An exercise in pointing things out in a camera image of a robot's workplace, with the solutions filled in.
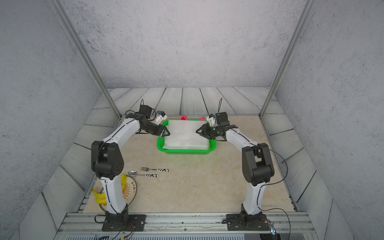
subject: black mounting plate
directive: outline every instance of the black mounting plate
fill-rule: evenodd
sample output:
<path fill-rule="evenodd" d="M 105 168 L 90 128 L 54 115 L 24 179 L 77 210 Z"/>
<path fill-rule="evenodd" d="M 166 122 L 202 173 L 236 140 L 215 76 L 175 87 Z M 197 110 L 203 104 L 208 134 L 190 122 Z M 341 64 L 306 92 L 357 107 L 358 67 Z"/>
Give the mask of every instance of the black mounting plate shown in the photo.
<path fill-rule="evenodd" d="M 252 223 L 249 226 L 245 226 L 245 223 L 241 221 L 240 214 L 227 214 L 227 229 L 228 231 L 270 231 L 271 228 L 268 221 L 261 221 Z"/>
<path fill-rule="evenodd" d="M 142 214 L 142 215 L 134 215 L 134 214 L 130 214 L 129 215 L 129 223 L 132 223 L 134 226 L 135 226 L 135 232 L 142 232 L 144 231 L 144 225 L 145 225 L 145 219 L 146 219 L 146 215 Z M 118 223 L 113 223 L 111 221 L 108 221 L 108 222 L 104 222 L 103 224 L 103 227 L 101 228 L 101 230 L 103 232 L 111 232 L 111 231 L 125 231 L 125 232 L 131 232 L 133 229 L 132 229 L 132 225 L 129 224 L 124 228 L 121 228 L 121 224 L 118 224 Z"/>

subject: plastic basket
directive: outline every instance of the plastic basket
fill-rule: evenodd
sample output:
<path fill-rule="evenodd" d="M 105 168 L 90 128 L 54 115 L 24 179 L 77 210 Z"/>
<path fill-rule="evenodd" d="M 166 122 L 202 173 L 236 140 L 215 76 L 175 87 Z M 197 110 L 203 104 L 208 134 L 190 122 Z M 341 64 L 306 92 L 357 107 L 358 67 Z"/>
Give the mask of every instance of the plastic basket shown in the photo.
<path fill-rule="evenodd" d="M 198 121 L 198 119 L 191 119 L 188 121 Z M 168 125 L 168 120 L 162 123 L 164 126 Z M 164 149 L 164 137 L 159 137 L 157 139 L 157 148 L 167 154 L 208 154 L 216 148 L 216 140 L 209 140 L 209 149 L 208 150 L 193 150 L 193 149 Z"/>

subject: folded cloth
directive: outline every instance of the folded cloth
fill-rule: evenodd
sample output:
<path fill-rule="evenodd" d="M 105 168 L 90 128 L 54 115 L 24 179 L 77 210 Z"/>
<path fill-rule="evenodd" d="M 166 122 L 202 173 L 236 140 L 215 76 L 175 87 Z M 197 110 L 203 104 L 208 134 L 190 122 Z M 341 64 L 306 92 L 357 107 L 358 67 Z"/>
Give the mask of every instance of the folded cloth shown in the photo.
<path fill-rule="evenodd" d="M 209 140 L 196 133 L 206 122 L 169 120 L 167 129 L 169 136 L 164 138 L 163 149 L 195 149 L 208 150 Z"/>

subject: cable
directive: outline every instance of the cable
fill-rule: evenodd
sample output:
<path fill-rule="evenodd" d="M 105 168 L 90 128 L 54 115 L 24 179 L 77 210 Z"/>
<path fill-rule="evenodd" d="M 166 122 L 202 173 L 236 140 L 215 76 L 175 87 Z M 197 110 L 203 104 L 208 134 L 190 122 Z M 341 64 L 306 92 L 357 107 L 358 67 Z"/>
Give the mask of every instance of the cable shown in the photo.
<path fill-rule="evenodd" d="M 153 114 L 155 114 L 155 116 L 153 116 L 153 119 L 149 119 L 148 121 L 153 121 L 156 119 L 156 109 L 152 109 L 153 110 Z"/>
<path fill-rule="evenodd" d="M 133 225 L 133 223 L 130 222 L 129 224 L 132 226 L 132 231 L 131 231 L 128 235 L 126 235 L 126 236 L 123 237 L 123 238 L 125 239 L 126 237 L 131 236 L 130 238 L 128 238 L 128 240 L 130 240 L 130 239 L 132 238 L 132 236 L 133 236 L 133 232 L 135 231 L 135 226 Z M 114 240 L 114 239 L 121 233 L 122 228 L 123 228 L 123 225 L 121 226 L 121 229 L 120 229 L 119 233 L 118 233 L 114 238 L 112 238 L 111 240 Z"/>
<path fill-rule="evenodd" d="M 111 203 L 111 201 L 109 200 L 108 188 L 107 188 L 107 184 L 106 184 L 107 181 L 106 181 L 105 179 L 100 179 L 100 180 L 104 180 L 104 183 L 105 183 L 105 194 L 106 194 L 107 199 L 108 199 L 108 201 L 109 201 L 109 205 L 110 205 L 111 208 L 115 211 L 115 213 L 118 213 L 118 212 L 115 210 L 115 208 L 113 208 L 112 203 Z"/>
<path fill-rule="evenodd" d="M 219 102 L 218 102 L 218 110 L 217 110 L 217 113 L 220 112 L 220 107 L 221 107 L 221 102 L 223 101 L 223 98 L 220 98 Z"/>
<path fill-rule="evenodd" d="M 133 120 L 131 120 L 131 121 L 129 121 L 129 122 L 127 122 L 126 124 L 124 124 L 124 125 L 121 125 L 121 127 L 119 128 L 119 130 L 117 130 L 116 131 L 116 133 L 112 136 L 112 137 L 110 137 L 110 139 L 108 139 L 107 141 L 105 141 L 105 142 L 103 142 L 103 144 L 100 146 L 100 148 L 99 148 L 99 151 L 101 150 L 101 149 L 103 149 L 103 146 L 105 145 L 105 143 L 106 142 L 108 142 L 109 140 L 111 140 L 124 126 L 126 126 L 128 123 L 130 123 L 130 122 L 133 122 L 135 119 L 133 119 Z"/>
<path fill-rule="evenodd" d="M 121 225 L 121 229 L 120 229 L 119 233 L 114 238 L 112 238 L 111 240 L 114 240 L 121 233 L 123 227 L 124 227 L 124 225 Z"/>
<path fill-rule="evenodd" d="M 148 134 L 147 132 L 141 132 L 141 128 L 139 129 L 138 132 L 136 132 L 135 134 Z"/>
<path fill-rule="evenodd" d="M 95 220 L 96 223 L 104 223 L 104 222 L 98 222 L 98 221 L 96 221 L 96 217 L 97 217 L 97 216 L 105 217 L 105 215 L 104 215 L 104 214 L 97 214 L 97 215 L 95 216 L 95 218 L 94 218 L 94 220 Z"/>
<path fill-rule="evenodd" d="M 261 208 L 259 207 L 259 196 L 260 196 L 260 192 L 261 192 L 262 187 L 267 186 L 267 185 L 277 184 L 277 183 L 282 182 L 282 181 L 284 181 L 284 180 L 286 179 L 286 177 L 287 177 L 287 175 L 288 175 L 288 165 L 287 165 L 286 159 L 284 159 L 283 156 L 281 156 L 281 155 L 280 155 L 278 152 L 276 152 L 275 150 L 272 150 L 272 149 L 267 148 L 267 147 L 256 146 L 255 144 L 251 143 L 251 140 L 249 140 L 248 138 L 246 138 L 246 137 L 245 137 L 244 135 L 242 135 L 241 133 L 239 133 L 239 132 L 236 132 L 236 133 L 240 134 L 243 138 L 245 138 L 250 144 L 254 145 L 255 147 L 264 148 L 264 149 L 267 149 L 267 150 L 269 150 L 269 151 L 272 151 L 272 152 L 276 153 L 277 155 L 279 155 L 279 156 L 283 159 L 283 162 L 285 163 L 285 166 L 286 166 L 286 168 L 287 168 L 287 171 L 286 171 L 285 176 L 283 177 L 283 179 L 280 180 L 280 181 L 278 181 L 278 182 L 274 182 L 274 183 L 269 183 L 269 184 L 264 184 L 264 185 L 262 185 L 262 186 L 260 187 L 259 193 L 257 194 L 256 204 L 257 204 L 257 207 L 258 207 L 261 211 L 263 211 L 263 212 L 267 212 L 267 211 L 274 210 L 274 209 L 279 209 L 279 210 L 282 210 L 282 211 L 285 213 L 285 215 L 287 215 L 288 223 L 289 223 L 289 234 L 288 234 L 288 238 L 287 238 L 287 240 L 289 240 L 289 237 L 291 236 L 291 221 L 289 220 L 289 217 L 288 217 L 287 212 L 285 212 L 283 209 L 280 209 L 280 208 L 272 208 L 272 209 L 268 209 L 268 210 L 263 210 L 263 209 L 261 209 Z"/>
<path fill-rule="evenodd" d="M 127 112 L 133 112 L 133 113 L 136 113 L 134 110 L 127 110 L 127 111 L 125 111 L 125 116 L 127 116 Z"/>

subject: banana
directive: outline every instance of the banana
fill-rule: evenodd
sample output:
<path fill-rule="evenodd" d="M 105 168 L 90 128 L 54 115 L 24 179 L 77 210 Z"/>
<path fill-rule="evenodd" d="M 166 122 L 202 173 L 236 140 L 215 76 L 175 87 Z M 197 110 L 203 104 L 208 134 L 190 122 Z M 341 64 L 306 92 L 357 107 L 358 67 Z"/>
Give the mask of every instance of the banana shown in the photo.
<path fill-rule="evenodd" d="M 121 183 L 121 190 L 123 191 L 124 188 L 125 188 L 125 184 L 127 182 L 127 176 L 125 174 L 122 174 L 121 175 L 121 178 L 120 178 L 120 183 Z M 92 193 L 95 195 L 96 197 L 96 202 L 98 204 L 103 204 L 103 205 L 107 205 L 107 199 L 105 198 L 105 193 L 97 193 L 97 191 L 95 189 L 91 189 Z"/>

